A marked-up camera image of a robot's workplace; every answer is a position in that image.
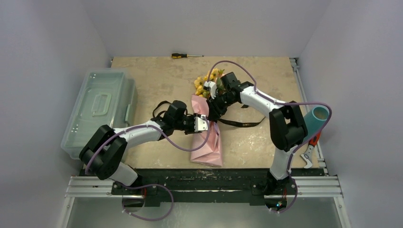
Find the flower bouquet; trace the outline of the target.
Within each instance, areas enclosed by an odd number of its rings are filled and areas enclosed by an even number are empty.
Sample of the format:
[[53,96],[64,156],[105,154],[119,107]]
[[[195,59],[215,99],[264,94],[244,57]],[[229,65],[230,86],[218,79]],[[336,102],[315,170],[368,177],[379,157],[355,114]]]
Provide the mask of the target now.
[[200,96],[200,97],[204,97],[206,99],[208,99],[211,94],[210,94],[210,90],[205,88],[205,84],[207,82],[207,79],[209,77],[209,83],[216,83],[216,94],[220,95],[225,91],[224,85],[221,81],[221,77],[224,75],[224,71],[225,69],[218,69],[218,68],[214,68],[212,70],[211,73],[208,73],[206,76],[204,77],[197,77],[197,79],[194,81],[194,85],[195,85],[195,95],[196,96]]

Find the pink wrapping paper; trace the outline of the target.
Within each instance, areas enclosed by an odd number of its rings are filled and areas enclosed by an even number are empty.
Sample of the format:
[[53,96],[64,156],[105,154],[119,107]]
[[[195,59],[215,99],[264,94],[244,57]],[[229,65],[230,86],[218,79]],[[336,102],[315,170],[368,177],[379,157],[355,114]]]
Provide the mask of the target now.
[[[201,96],[192,95],[191,98],[192,109],[197,114],[208,115],[209,108],[207,99]],[[222,161],[222,142],[221,133],[216,122],[210,122],[210,132],[207,131],[194,134],[192,139],[192,147],[196,148],[201,145],[206,138],[207,142],[199,150],[193,151],[190,154],[190,161],[207,166],[221,167]]]

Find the black printed ribbon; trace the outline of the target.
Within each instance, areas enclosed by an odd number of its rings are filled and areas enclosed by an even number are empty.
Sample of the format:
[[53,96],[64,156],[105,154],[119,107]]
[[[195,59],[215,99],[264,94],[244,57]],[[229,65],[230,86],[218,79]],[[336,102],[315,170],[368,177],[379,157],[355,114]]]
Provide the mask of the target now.
[[[153,117],[156,117],[155,112],[156,112],[162,105],[165,105],[165,104],[169,104],[169,105],[170,105],[171,103],[168,102],[168,101],[162,101],[162,102],[160,102],[160,103],[154,108],[154,110],[153,110],[153,112],[152,112]],[[266,117],[263,117],[263,119],[260,120],[259,122],[247,122],[247,123],[242,123],[242,122],[237,122],[237,121],[231,121],[231,120],[225,120],[225,119],[218,119],[218,121],[220,121],[220,122],[223,123],[223,124],[230,125],[230,126],[235,126],[235,127],[238,127],[238,128],[249,128],[249,127],[258,126],[259,124],[262,123],[262,121],[263,121],[265,118],[266,118]]]

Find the clear plastic storage box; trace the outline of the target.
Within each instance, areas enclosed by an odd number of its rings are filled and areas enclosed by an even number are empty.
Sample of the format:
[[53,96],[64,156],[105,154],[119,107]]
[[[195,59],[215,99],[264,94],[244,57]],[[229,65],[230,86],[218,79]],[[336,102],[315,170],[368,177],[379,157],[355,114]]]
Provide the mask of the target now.
[[125,68],[87,71],[66,127],[61,148],[77,160],[83,147],[102,125],[125,128],[134,124],[135,80]]

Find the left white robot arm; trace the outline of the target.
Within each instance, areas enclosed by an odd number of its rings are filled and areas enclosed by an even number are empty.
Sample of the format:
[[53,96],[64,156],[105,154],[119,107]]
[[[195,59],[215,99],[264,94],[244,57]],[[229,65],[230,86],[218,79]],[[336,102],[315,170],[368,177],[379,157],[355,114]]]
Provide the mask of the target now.
[[100,126],[79,155],[86,165],[85,174],[93,174],[100,180],[120,182],[129,194],[137,194],[142,182],[138,179],[139,174],[123,163],[127,150],[143,143],[162,140],[175,130],[191,134],[208,129],[205,116],[189,114],[184,102],[162,101],[159,106],[162,105],[168,105],[167,110],[153,113],[153,117],[146,123],[115,129],[109,125]]

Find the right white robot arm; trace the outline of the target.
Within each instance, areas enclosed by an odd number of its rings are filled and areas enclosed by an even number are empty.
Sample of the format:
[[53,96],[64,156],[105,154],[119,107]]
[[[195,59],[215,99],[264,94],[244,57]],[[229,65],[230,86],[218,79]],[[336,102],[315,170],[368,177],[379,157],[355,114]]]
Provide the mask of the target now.
[[240,82],[233,72],[221,77],[223,92],[218,92],[215,82],[206,81],[204,89],[209,91],[208,119],[218,121],[230,105],[240,103],[259,111],[269,120],[270,138],[275,146],[273,164],[269,170],[272,177],[267,180],[267,188],[279,193],[285,188],[285,178],[289,176],[290,157],[293,149],[301,145],[308,135],[302,112],[296,102],[275,101],[260,92],[251,82]]

